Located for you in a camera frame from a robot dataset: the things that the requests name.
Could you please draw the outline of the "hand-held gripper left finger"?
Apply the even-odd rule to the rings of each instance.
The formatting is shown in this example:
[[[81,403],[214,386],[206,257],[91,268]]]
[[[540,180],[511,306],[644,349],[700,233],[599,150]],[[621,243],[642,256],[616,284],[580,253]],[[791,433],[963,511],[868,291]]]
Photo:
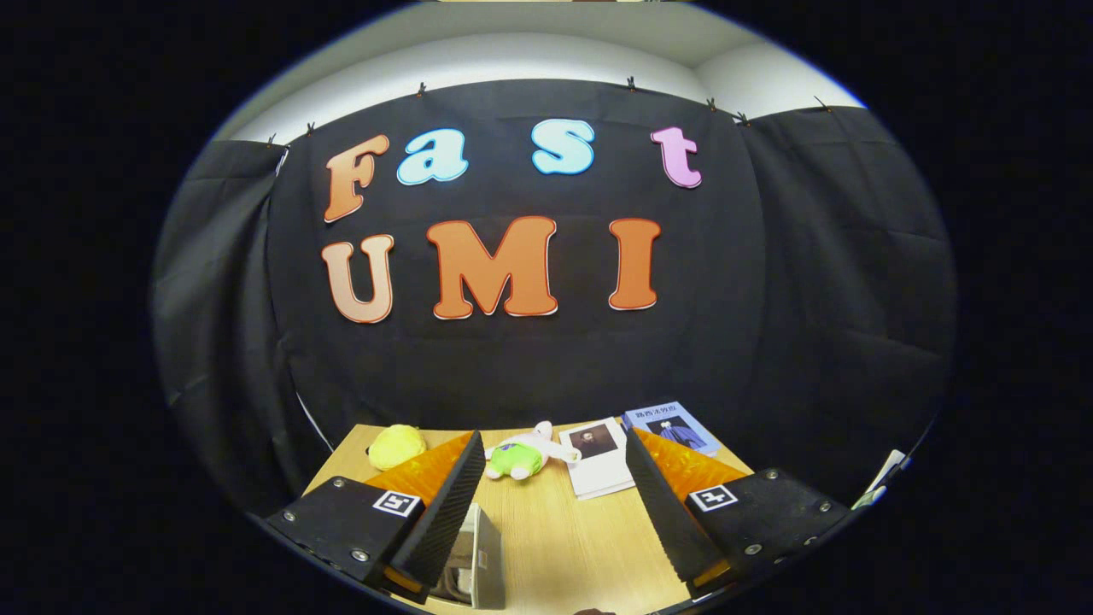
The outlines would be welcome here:
[[[266,529],[349,583],[424,604],[486,464],[480,431],[466,431],[363,482],[325,480]]]

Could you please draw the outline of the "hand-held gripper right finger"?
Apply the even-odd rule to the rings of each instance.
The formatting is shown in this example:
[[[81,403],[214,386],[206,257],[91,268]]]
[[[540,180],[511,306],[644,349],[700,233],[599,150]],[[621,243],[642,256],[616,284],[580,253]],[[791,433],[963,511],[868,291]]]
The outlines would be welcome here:
[[[760,583],[855,518],[780,468],[744,472],[651,431],[626,430],[626,464],[661,548],[695,599]]]

